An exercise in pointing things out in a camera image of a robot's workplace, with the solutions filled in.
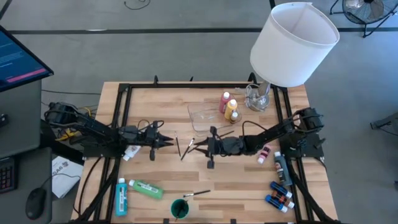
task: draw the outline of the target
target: monitor screen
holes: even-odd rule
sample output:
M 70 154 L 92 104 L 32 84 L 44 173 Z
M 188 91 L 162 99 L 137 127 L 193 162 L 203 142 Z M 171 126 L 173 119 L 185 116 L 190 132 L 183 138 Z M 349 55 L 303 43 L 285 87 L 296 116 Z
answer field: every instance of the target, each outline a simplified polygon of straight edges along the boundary
M 51 69 L 13 36 L 0 29 L 0 92 L 49 75 L 52 75 Z

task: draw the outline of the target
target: fan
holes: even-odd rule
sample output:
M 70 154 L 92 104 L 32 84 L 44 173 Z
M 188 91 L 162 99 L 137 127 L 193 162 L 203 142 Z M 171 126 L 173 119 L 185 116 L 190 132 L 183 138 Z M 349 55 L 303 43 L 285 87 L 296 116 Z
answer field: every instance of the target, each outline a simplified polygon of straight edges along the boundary
M 383 22 L 393 15 L 398 6 L 398 0 L 343 0 L 343 12 L 332 12 L 333 7 L 338 1 L 336 0 L 330 8 L 330 14 L 343 13 L 349 21 L 365 25 L 364 38 L 371 35 Z M 366 34 L 368 24 L 378 22 L 382 19 L 384 20 L 372 32 Z

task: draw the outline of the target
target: wooden table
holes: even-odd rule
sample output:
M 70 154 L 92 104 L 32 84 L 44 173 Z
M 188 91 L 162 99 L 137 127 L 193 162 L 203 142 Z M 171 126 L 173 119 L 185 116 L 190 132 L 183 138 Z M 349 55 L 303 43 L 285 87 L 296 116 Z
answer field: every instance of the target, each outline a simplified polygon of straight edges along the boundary
M 104 83 L 96 115 L 96 119 L 102 123 L 109 124 L 112 121 L 118 85 L 118 82 Z M 232 93 L 237 99 L 243 115 L 242 121 L 251 120 L 265 128 L 278 123 L 272 92 L 269 94 L 268 108 L 265 112 L 260 113 L 246 108 L 244 95 L 239 95 L 234 89 L 141 88 L 133 89 L 127 125 L 137 125 L 141 119 L 164 120 L 165 124 L 159 131 L 163 135 L 173 138 L 176 131 L 180 148 L 184 151 L 191 138 L 196 134 L 192 128 L 187 105 L 193 102 L 218 101 L 224 91 Z M 289 88 L 289 98 L 293 112 L 309 106 L 303 85 Z M 281 104 L 286 118 L 283 100 Z M 233 136 L 242 134 L 241 122 L 234 125 Z M 260 132 L 262 130 L 252 124 L 248 124 L 245 129 L 247 134 Z M 272 153 L 279 150 L 278 140 L 272 141 L 270 145 Z M 85 162 L 78 196 L 95 160 L 96 158 L 91 158 Z M 171 203 L 175 199 L 182 198 L 183 194 L 202 190 L 211 190 L 211 192 L 188 198 L 190 206 L 188 217 L 177 222 L 229 223 L 234 218 L 238 223 L 295 221 L 292 209 L 289 209 L 287 213 L 282 213 L 264 201 L 264 197 L 272 192 L 269 187 L 270 182 L 277 180 L 273 155 L 266 159 L 264 165 L 257 163 L 257 156 L 216 156 L 213 170 L 206 168 L 207 161 L 208 158 L 196 151 L 180 161 L 176 145 L 159 149 L 154 162 L 149 160 L 148 147 L 141 148 L 130 161 L 122 160 L 119 177 L 124 177 L 127 181 L 142 179 L 158 185 L 164 189 L 164 196 L 162 200 L 155 200 L 129 189 L 128 215 L 125 217 L 113 215 L 112 222 L 162 223 L 164 218 L 169 218 L 170 222 L 174 222 L 170 213 Z M 315 159 L 303 159 L 303 164 L 310 193 L 326 214 L 337 218 L 325 169 Z M 88 181 L 83 194 L 83 210 L 98 192 L 102 167 L 103 159 L 98 163 Z M 298 197 L 301 202 L 303 219 L 307 219 L 303 198 L 301 194 Z M 107 202 L 108 193 L 103 200 L 100 219 L 105 218 Z M 76 217 L 77 214 L 73 212 L 72 218 Z

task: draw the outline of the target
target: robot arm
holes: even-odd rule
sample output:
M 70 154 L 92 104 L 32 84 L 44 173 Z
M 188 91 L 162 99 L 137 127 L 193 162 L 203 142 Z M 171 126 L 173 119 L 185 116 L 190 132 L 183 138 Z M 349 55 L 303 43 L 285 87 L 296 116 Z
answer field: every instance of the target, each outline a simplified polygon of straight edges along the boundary
M 66 103 L 51 103 L 44 113 L 45 121 L 55 128 L 73 128 L 84 136 L 81 145 L 85 157 L 119 157 L 128 145 L 150 146 L 150 159 L 155 160 L 155 149 L 172 146 L 173 140 L 158 132 L 163 121 L 138 129 L 136 126 L 110 128 L 88 115 L 78 112 L 78 108 Z
M 215 127 L 211 127 L 210 132 L 212 133 L 212 137 L 195 144 L 197 146 L 208 145 L 208 149 L 196 150 L 204 153 L 206 157 L 210 158 L 208 168 L 214 169 L 214 155 L 252 156 L 261 150 L 265 144 L 286 135 L 291 137 L 290 140 L 292 141 L 292 145 L 296 146 L 297 142 L 304 141 L 309 134 L 317 133 L 322 129 L 323 124 L 320 120 L 320 116 L 321 115 L 319 115 L 314 108 L 298 110 L 291 117 L 284 119 L 282 122 L 270 129 L 265 129 L 260 126 L 265 131 L 258 135 L 244 134 L 244 124 L 252 123 L 251 121 L 245 121 L 242 124 L 243 135 L 238 138 L 227 137 L 221 139 L 217 135 L 217 129 Z M 295 121 L 298 120 L 300 121 L 300 124 L 296 125 Z

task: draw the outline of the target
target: white lampshade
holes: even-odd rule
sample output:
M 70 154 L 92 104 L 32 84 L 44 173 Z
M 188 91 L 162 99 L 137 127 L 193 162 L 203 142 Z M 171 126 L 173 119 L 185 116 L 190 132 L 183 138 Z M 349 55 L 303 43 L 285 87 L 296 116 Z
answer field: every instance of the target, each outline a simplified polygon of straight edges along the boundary
M 254 71 L 269 83 L 293 87 L 304 84 L 340 35 L 333 23 L 307 2 L 273 8 L 251 49 Z

